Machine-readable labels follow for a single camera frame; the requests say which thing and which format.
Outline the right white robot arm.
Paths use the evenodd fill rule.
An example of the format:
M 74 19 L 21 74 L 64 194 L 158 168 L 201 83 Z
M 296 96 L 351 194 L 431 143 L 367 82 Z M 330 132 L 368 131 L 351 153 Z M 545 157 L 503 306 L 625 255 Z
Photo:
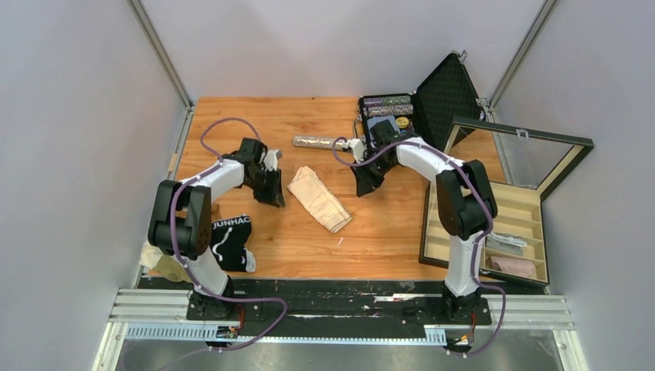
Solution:
M 450 235 L 445 285 L 450 295 L 441 312 L 450 322 L 461 322 L 472 312 L 468 296 L 480 287 L 478 266 L 481 244 L 491 232 L 497 204 L 484 165 L 465 162 L 426 143 L 412 131 L 399 132 L 389 121 L 376 124 L 374 148 L 358 138 L 344 140 L 354 161 L 356 193 L 364 196 L 379 188 L 385 174 L 397 165 L 410 168 L 431 181 L 444 230 Z

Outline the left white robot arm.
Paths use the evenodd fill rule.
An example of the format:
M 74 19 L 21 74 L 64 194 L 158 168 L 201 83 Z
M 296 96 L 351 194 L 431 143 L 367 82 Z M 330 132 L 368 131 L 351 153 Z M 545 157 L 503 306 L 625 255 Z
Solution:
M 246 186 L 262 204 L 282 208 L 282 155 L 255 138 L 244 138 L 238 150 L 183 181 L 158 185 L 148 242 L 173 259 L 187 273 L 194 290 L 208 297 L 207 309 L 218 319 L 230 318 L 236 303 L 231 279 L 210 248 L 212 204 L 230 189 Z

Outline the cream boxer underwear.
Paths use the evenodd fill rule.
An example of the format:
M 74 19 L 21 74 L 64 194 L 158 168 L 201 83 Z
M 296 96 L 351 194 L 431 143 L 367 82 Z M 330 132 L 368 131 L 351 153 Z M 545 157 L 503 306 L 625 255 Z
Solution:
M 297 170 L 287 189 L 330 233 L 339 232 L 352 220 L 352 215 L 308 166 Z

